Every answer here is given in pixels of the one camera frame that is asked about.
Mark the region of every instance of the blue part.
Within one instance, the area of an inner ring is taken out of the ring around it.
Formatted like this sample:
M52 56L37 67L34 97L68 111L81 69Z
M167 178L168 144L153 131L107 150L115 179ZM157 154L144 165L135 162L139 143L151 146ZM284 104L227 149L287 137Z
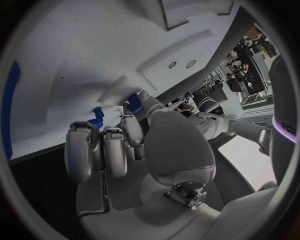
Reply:
M142 105L139 101L139 96L136 93L130 95L130 97L127 100L129 102L128 109L133 114L139 112L142 109Z
M14 61L7 78L4 95L3 95L2 113L1 113L1 130L2 130L4 152L7 160L10 160L13 154L12 143L11 143L11 129L10 129L11 108L12 108L12 101L13 101L15 87L18 79L20 78L20 73L21 71L19 65L17 64L17 62Z
M103 126L103 117L105 116L101 107L96 107L93 112L95 113L95 119L88 120L89 123L94 124L100 129Z

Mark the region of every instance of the purple light strip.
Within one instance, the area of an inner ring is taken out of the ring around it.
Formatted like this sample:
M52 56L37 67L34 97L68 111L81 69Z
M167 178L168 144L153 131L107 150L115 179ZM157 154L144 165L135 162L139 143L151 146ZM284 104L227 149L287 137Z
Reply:
M285 131L282 130L282 128L278 125L278 123L275 121L275 116L273 115L273 126L274 128L276 128L276 130L281 133L284 137L286 137L288 140L292 141L293 143L297 144L297 139L295 136L290 135L288 133L286 133Z

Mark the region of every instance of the round hole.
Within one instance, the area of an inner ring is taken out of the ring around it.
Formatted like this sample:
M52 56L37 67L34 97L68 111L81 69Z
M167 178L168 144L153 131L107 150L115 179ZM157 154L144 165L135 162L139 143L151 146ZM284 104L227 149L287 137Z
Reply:
M196 60L190 61L190 62L186 65L186 68L189 69L190 67L194 66L195 63L196 63Z
M170 66L169 66L169 69L173 68L175 65L176 65L176 62L175 62L175 61L172 62L172 63L170 64Z

